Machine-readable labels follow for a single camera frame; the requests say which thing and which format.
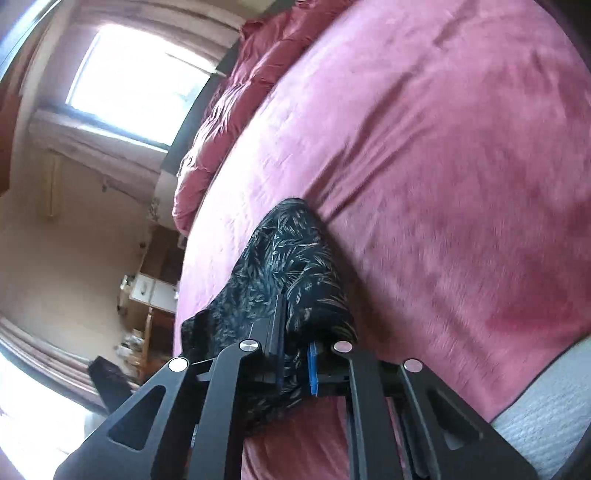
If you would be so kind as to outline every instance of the red duvet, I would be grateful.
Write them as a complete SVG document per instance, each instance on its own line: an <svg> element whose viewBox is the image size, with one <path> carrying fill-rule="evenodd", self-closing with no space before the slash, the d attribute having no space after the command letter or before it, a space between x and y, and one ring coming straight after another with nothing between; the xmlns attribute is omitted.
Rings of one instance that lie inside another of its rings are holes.
<svg viewBox="0 0 591 480"><path fill-rule="evenodd" d="M487 420L591 332L591 74L533 0L358 0L252 108L206 123L237 140L183 168L177 333L291 196L342 254L361 341L421 358ZM347 478L339 408L251 439L243 476Z"/></svg>
<svg viewBox="0 0 591 480"><path fill-rule="evenodd" d="M209 106L183 159L173 217L188 234L217 170L283 74L353 0L299 1L279 15L247 22L238 61Z"/></svg>

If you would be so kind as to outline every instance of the drawer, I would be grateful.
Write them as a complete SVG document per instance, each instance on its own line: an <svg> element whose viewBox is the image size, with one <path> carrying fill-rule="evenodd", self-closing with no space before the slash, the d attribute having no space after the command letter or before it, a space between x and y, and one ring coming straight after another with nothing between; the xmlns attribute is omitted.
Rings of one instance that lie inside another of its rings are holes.
<svg viewBox="0 0 591 480"><path fill-rule="evenodd" d="M135 279L134 287L131 290L129 299L149 304L155 282L156 281L152 277L141 274L138 275Z"/></svg>
<svg viewBox="0 0 591 480"><path fill-rule="evenodd" d="M165 312L175 313L177 311L177 301L174 298L175 293L176 289L174 285L156 280L150 305Z"/></svg>

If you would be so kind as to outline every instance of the black patterned fabric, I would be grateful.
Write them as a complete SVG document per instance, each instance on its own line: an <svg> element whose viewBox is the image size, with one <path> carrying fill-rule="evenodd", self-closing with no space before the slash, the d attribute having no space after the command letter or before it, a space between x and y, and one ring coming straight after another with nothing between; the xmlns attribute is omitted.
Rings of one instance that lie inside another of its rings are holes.
<svg viewBox="0 0 591 480"><path fill-rule="evenodd" d="M183 323L183 355L192 362L207 360L248 338L253 322L272 319L281 291L287 302L284 388L276 398L249 406L250 432L301 401L312 340L356 340L320 222L300 199L283 200L266 215L223 290L205 310Z"/></svg>

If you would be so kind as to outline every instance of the blue plastic part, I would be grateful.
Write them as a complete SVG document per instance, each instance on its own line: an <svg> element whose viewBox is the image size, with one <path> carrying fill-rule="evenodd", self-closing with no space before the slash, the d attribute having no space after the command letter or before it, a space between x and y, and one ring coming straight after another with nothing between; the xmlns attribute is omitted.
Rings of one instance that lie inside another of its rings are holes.
<svg viewBox="0 0 591 480"><path fill-rule="evenodd" d="M315 397L318 396L318 369L316 367L316 356L318 350L316 343L311 342L308 348L308 377L310 379L310 393Z"/></svg>

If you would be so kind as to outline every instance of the bright window light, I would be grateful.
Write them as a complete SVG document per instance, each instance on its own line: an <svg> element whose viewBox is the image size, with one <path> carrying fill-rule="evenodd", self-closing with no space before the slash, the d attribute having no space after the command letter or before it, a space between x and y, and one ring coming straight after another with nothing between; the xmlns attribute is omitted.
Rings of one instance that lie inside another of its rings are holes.
<svg viewBox="0 0 591 480"><path fill-rule="evenodd" d="M66 103L153 142L171 145L214 66L161 37L106 25Z"/></svg>
<svg viewBox="0 0 591 480"><path fill-rule="evenodd" d="M84 441L87 415L0 355L0 448L25 480L53 479Z"/></svg>

